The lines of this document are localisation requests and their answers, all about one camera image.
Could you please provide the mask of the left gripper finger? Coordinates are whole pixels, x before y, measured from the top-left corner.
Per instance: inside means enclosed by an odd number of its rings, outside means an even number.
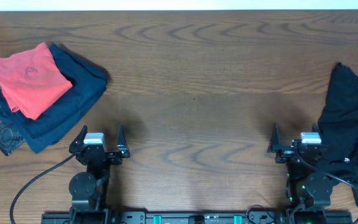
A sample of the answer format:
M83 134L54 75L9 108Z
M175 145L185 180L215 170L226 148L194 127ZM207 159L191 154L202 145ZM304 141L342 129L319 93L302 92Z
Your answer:
M127 143L124 137L123 125L119 125L119 131L117 135L117 148L120 152L127 152Z
M79 147L80 145L82 145L83 140L87 133L88 133L88 127L87 125L84 125L81 131L79 132L79 134L77 135L77 137L74 138L74 140L72 141L71 147Z

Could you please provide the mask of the black t-shirt with white logo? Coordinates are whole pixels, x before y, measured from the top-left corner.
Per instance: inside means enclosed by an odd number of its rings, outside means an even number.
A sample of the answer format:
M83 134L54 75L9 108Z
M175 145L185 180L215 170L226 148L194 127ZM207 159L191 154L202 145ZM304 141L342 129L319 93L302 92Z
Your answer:
M358 76L341 63L332 70L318 128L328 150L317 168L356 186L358 206Z

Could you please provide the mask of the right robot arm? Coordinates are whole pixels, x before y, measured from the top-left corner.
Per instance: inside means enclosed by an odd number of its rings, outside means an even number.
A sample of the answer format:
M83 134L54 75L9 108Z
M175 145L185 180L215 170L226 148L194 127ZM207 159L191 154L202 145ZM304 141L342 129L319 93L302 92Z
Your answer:
M273 125L267 148L275 154L277 164L287 168L286 196L291 207L274 215L275 223L327 223L324 208L331 204L333 183L316 163L323 158L328 147L322 144L318 129L314 124L312 131L301 133L291 145L280 142L278 126Z

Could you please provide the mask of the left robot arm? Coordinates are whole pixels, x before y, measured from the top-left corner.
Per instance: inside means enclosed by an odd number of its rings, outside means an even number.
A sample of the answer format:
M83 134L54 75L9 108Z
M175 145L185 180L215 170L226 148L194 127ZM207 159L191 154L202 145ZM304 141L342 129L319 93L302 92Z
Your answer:
M123 158L131 156L121 124L117 148L117 151L108 152L104 134L89 133L86 126L70 144L69 152L86 166L86 171L77 173L69 183L72 196L70 223L121 222L119 213L106 204L111 166L121 165Z

